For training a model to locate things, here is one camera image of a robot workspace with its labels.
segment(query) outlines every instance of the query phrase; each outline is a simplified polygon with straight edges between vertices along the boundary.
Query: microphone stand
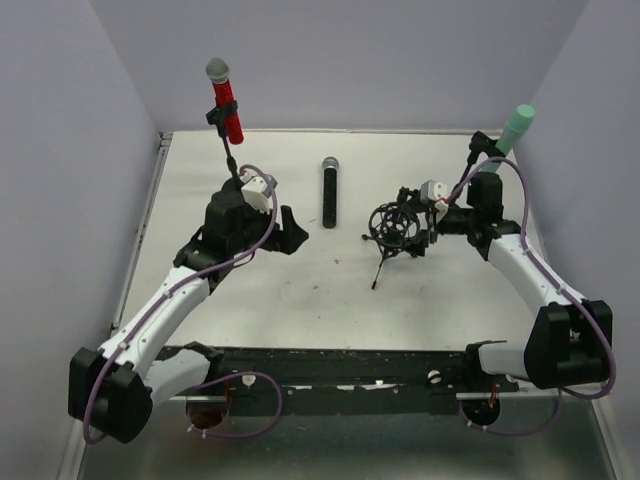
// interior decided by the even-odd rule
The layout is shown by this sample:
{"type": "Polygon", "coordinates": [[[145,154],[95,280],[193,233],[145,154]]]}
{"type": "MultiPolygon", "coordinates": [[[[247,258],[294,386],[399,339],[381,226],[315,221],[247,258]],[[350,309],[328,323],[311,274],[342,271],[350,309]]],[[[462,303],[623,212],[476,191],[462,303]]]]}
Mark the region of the microphone stand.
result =
{"type": "Polygon", "coordinates": [[[236,183],[238,189],[242,186],[240,176],[238,175],[238,164],[236,159],[231,155],[231,148],[229,147],[229,140],[227,138],[226,120],[228,117],[234,115],[238,111],[238,102],[233,101],[224,107],[220,107],[216,101],[216,106],[211,109],[207,115],[207,123],[209,125],[215,125],[218,131],[218,136],[222,139],[224,145],[224,151],[227,154],[227,168],[231,172],[231,177],[236,183]]]}

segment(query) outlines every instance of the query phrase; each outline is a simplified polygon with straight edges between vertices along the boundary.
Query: microphone grille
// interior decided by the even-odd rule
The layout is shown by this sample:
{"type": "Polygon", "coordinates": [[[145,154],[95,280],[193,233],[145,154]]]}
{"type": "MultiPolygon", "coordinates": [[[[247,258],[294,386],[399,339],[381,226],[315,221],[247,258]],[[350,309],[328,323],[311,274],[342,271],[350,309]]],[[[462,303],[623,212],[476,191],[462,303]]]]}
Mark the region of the microphone grille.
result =
{"type": "Polygon", "coordinates": [[[338,159],[336,157],[327,157],[322,161],[322,169],[326,170],[327,168],[340,168],[340,164],[338,163],[338,159]]]}
{"type": "Polygon", "coordinates": [[[207,76],[213,83],[225,83],[229,80],[229,65],[218,57],[213,57],[207,63],[207,76]]]}

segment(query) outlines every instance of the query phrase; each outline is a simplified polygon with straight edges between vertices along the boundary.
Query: gray wall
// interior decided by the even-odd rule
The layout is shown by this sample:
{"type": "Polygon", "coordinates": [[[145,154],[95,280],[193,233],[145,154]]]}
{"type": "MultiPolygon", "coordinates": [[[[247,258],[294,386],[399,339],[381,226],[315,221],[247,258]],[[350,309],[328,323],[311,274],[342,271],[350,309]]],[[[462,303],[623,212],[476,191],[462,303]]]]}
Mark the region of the gray wall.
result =
{"type": "Polygon", "coordinates": [[[613,307],[612,400],[640,473],[640,3],[591,0],[533,103],[516,152],[554,267],[613,307]]]}
{"type": "Polygon", "coordinates": [[[53,479],[68,362],[116,306],[157,134],[86,0],[0,9],[0,478],[53,479]]]}
{"type": "Polygon", "coordinates": [[[499,127],[586,0],[91,0],[156,124],[206,128],[225,58],[249,127],[499,127]]]}

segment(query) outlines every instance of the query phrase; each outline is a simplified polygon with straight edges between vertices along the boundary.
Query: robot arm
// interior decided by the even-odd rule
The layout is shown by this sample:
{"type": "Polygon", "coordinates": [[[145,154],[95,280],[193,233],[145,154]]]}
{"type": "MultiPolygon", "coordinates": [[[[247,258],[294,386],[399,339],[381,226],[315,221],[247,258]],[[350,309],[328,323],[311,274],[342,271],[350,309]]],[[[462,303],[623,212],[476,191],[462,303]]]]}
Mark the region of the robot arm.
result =
{"type": "Polygon", "coordinates": [[[526,342],[469,345],[467,352],[475,369],[489,375],[529,380],[541,389],[606,380],[609,376],[606,352],[569,297],[592,315],[611,344],[609,306],[603,301],[590,301],[567,286],[533,250],[526,237],[525,251],[520,226],[502,218],[502,182],[497,174],[476,174],[468,188],[467,204],[470,208],[451,206],[435,224],[436,232],[465,234],[482,258],[511,283],[535,316],[526,342]]]}
{"type": "Polygon", "coordinates": [[[281,208],[282,228],[272,223],[268,198],[274,186],[273,178],[234,176],[212,195],[204,225],[179,250],[144,308],[96,351],[81,348],[72,358],[72,417],[82,420],[89,411],[91,426],[126,443],[142,430],[154,407],[219,373],[222,355],[197,343],[170,359],[155,359],[184,319],[233,270],[236,255],[247,255],[259,240],[264,250],[292,254],[309,238],[287,206],[281,208]]]}

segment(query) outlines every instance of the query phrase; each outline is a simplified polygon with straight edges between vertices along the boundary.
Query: purple cable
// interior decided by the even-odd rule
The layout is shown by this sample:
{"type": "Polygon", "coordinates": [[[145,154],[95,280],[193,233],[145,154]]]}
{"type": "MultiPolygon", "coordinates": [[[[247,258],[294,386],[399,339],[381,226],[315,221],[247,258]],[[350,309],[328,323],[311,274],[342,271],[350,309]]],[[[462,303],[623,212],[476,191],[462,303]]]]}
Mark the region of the purple cable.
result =
{"type": "MultiPolygon", "coordinates": [[[[276,197],[275,189],[273,188],[273,185],[271,184],[271,180],[269,179],[269,177],[265,175],[265,173],[262,170],[260,170],[258,167],[255,167],[253,165],[243,165],[242,167],[240,167],[241,171],[245,169],[253,170],[254,172],[256,172],[266,182],[266,184],[269,187],[269,193],[271,194],[271,201],[273,205],[272,205],[272,211],[271,211],[271,220],[269,222],[269,225],[267,226],[267,230],[264,232],[264,235],[248,250],[232,258],[231,260],[227,260],[226,262],[213,265],[212,267],[209,267],[209,268],[205,268],[203,270],[200,270],[199,272],[194,273],[193,275],[189,275],[188,277],[183,278],[182,280],[177,282],[175,285],[173,285],[171,288],[169,288],[169,295],[176,293],[187,283],[192,282],[197,278],[205,277],[210,273],[216,272],[223,268],[230,267],[235,263],[239,262],[240,260],[244,260],[249,255],[252,255],[256,250],[258,250],[262,246],[262,244],[267,241],[267,239],[269,238],[269,235],[271,235],[271,232],[273,232],[273,229],[276,226],[276,218],[278,216],[278,199],[276,197]]],[[[149,321],[149,319],[155,313],[155,311],[165,302],[165,300],[167,300],[167,298],[168,297],[166,296],[162,296],[158,298],[158,300],[156,300],[154,304],[151,305],[149,310],[147,310],[142,315],[142,317],[140,318],[140,321],[131,329],[131,331],[124,338],[122,343],[128,344],[131,341],[131,339],[135,337],[136,334],[142,329],[142,327],[144,327],[144,325],[149,321]]],[[[113,354],[107,359],[106,363],[102,367],[102,370],[100,370],[100,373],[96,377],[96,381],[94,382],[93,387],[91,387],[91,392],[89,393],[89,399],[87,400],[87,407],[85,408],[85,411],[84,411],[84,419],[83,419],[83,425],[82,425],[82,435],[84,437],[85,442],[88,445],[95,445],[96,443],[99,443],[100,441],[104,440],[104,438],[106,437],[105,434],[100,434],[98,437],[95,437],[95,438],[91,437],[91,412],[93,411],[96,398],[98,397],[98,391],[100,390],[100,386],[102,385],[104,378],[107,376],[107,372],[109,371],[111,366],[115,363],[116,359],[122,353],[122,351],[123,350],[120,347],[117,347],[115,349],[113,354]]]]}
{"type": "Polygon", "coordinates": [[[560,391],[560,389],[558,389],[558,400],[556,402],[556,408],[553,411],[553,415],[551,415],[551,418],[549,420],[547,420],[545,423],[543,423],[539,427],[532,428],[531,430],[523,430],[521,432],[510,432],[508,430],[499,430],[497,428],[483,427],[481,425],[478,425],[477,423],[473,423],[471,420],[469,420],[467,415],[464,413],[464,410],[462,409],[462,402],[458,402],[458,413],[460,414],[460,416],[465,421],[468,427],[475,428],[476,430],[480,430],[485,433],[491,433],[493,435],[500,435],[503,437],[526,437],[529,435],[535,435],[537,433],[543,432],[544,430],[549,428],[551,425],[553,425],[558,420],[558,418],[560,418],[561,410],[562,410],[562,392],[560,391]]]}
{"type": "MultiPolygon", "coordinates": [[[[573,305],[576,306],[578,311],[584,316],[584,318],[587,320],[587,322],[589,323],[589,325],[591,326],[591,328],[595,332],[596,337],[598,337],[598,341],[602,344],[602,347],[603,347],[603,349],[605,351],[605,354],[607,356],[607,362],[609,363],[609,380],[607,381],[606,385],[602,388],[602,390],[600,390],[599,392],[593,393],[593,394],[576,392],[575,390],[571,390],[569,388],[562,388],[560,390],[562,390],[563,392],[568,393],[569,395],[572,395],[574,397],[581,398],[583,400],[597,400],[598,398],[602,398],[605,395],[609,394],[609,392],[611,392],[611,390],[613,389],[613,386],[616,383],[617,365],[616,365],[615,356],[613,354],[613,350],[611,350],[611,346],[609,345],[609,341],[607,340],[607,337],[604,335],[604,333],[600,329],[600,326],[596,322],[595,318],[593,318],[593,315],[591,315],[591,313],[582,305],[582,303],[577,298],[575,298],[571,293],[569,293],[564,288],[564,286],[562,284],[560,284],[560,282],[558,282],[555,279],[555,277],[551,274],[551,272],[549,272],[549,270],[547,270],[547,268],[544,266],[544,264],[542,264],[542,262],[540,262],[538,260],[538,258],[533,254],[533,252],[530,250],[529,245],[527,244],[527,222],[529,221],[529,201],[530,201],[530,199],[529,199],[529,190],[528,190],[528,187],[527,187],[527,182],[526,182],[526,180],[524,178],[524,175],[522,174],[522,171],[520,170],[520,168],[518,168],[518,166],[514,162],[512,162],[511,160],[503,158],[503,157],[491,157],[491,158],[488,158],[487,160],[485,160],[485,161],[481,162],[479,165],[477,165],[467,175],[467,177],[462,182],[460,182],[460,184],[458,184],[458,186],[456,188],[453,189],[453,191],[451,192],[451,195],[449,196],[449,198],[447,199],[446,202],[447,202],[447,204],[451,204],[451,203],[455,202],[458,199],[458,197],[460,197],[460,195],[462,194],[462,189],[464,188],[464,186],[473,179],[475,174],[478,173],[482,169],[482,167],[484,167],[485,165],[487,165],[489,163],[492,163],[492,162],[506,163],[507,165],[509,165],[511,168],[513,168],[515,170],[516,174],[518,175],[518,178],[520,178],[520,183],[522,184],[522,192],[523,192],[523,195],[524,195],[524,213],[522,215],[522,228],[520,230],[520,243],[521,243],[522,248],[525,251],[527,257],[536,266],[538,271],[547,280],[549,280],[549,283],[551,283],[551,285],[553,285],[554,288],[558,292],[560,292],[567,300],[569,300],[573,305]]],[[[558,408],[556,410],[556,413],[554,414],[554,417],[552,417],[552,419],[543,426],[543,429],[547,428],[548,426],[550,426],[553,423],[553,420],[555,419],[555,417],[557,416],[557,413],[559,411],[560,411],[560,409],[558,408]]]]}
{"type": "Polygon", "coordinates": [[[264,427],[261,427],[261,428],[259,428],[257,430],[254,430],[253,432],[221,433],[221,432],[216,432],[216,431],[213,431],[213,430],[201,429],[201,428],[196,427],[195,425],[193,425],[193,421],[191,420],[190,414],[187,413],[187,418],[191,422],[191,427],[189,427],[190,430],[195,430],[196,432],[202,433],[204,436],[210,435],[212,437],[218,437],[218,438],[251,438],[251,437],[257,437],[258,435],[263,434],[268,430],[271,430],[275,426],[275,424],[278,423],[278,420],[280,419],[280,414],[282,413],[282,391],[280,390],[280,386],[278,385],[278,383],[272,377],[267,375],[266,373],[260,373],[260,372],[231,373],[231,374],[226,375],[224,377],[220,377],[220,378],[217,378],[215,380],[212,380],[211,382],[203,383],[202,385],[199,385],[197,387],[197,390],[199,390],[201,388],[211,387],[213,385],[218,385],[220,383],[226,382],[227,380],[233,380],[234,378],[242,377],[244,375],[253,375],[255,377],[264,378],[271,385],[273,385],[273,388],[276,390],[276,395],[278,395],[278,406],[276,408],[276,413],[274,414],[274,416],[271,419],[271,421],[269,423],[267,423],[264,427]]]}

